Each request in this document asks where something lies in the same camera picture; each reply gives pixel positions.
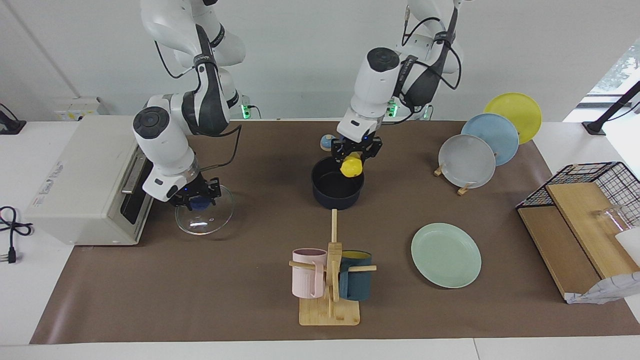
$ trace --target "wooden base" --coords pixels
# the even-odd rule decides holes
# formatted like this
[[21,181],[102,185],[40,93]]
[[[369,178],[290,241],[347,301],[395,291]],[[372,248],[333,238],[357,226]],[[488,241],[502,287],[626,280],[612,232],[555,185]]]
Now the wooden base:
[[360,323],[360,303],[333,302],[327,294],[320,299],[300,299],[298,322],[303,326],[355,326]]

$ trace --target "brown paper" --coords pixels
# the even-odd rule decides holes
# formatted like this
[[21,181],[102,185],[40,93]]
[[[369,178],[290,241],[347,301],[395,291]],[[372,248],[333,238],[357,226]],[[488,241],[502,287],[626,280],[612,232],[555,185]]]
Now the brown paper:
[[[345,249],[373,254],[372,295],[356,327],[302,327],[291,294],[291,251],[325,248],[331,212],[311,191],[320,137],[335,122],[244,122],[235,161],[206,172],[237,200],[231,222],[196,237],[155,202],[140,244],[76,247],[32,343],[237,341],[640,334],[623,300],[562,300],[515,206],[549,177],[532,142],[485,186],[456,195],[435,177],[438,150],[462,122],[385,126],[384,146],[365,164],[358,202],[339,214]],[[201,165],[222,163],[234,138],[189,139]],[[476,241],[482,270],[467,287],[439,288],[418,273],[410,245],[433,222]]]

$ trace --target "wire basket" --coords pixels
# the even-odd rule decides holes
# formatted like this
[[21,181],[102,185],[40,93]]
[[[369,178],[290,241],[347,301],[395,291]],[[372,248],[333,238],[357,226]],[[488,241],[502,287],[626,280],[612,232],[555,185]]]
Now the wire basket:
[[626,206],[631,225],[640,227],[640,181],[622,162],[567,165],[516,208],[555,206],[547,185],[596,183],[612,205]]

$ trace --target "blue plate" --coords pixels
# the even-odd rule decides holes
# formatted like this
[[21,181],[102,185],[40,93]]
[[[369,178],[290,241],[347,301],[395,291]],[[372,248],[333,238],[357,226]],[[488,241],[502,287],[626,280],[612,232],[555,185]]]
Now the blue plate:
[[504,165],[515,156],[520,143],[516,127],[498,114],[484,113],[467,121],[462,133],[484,140],[495,155],[495,165]]

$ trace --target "yellow lemon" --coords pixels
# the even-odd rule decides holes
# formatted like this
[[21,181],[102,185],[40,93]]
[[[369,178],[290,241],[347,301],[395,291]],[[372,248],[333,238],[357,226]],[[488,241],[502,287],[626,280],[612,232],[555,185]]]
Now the yellow lemon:
[[357,153],[351,153],[342,162],[340,166],[340,172],[346,177],[356,177],[362,174],[362,160]]

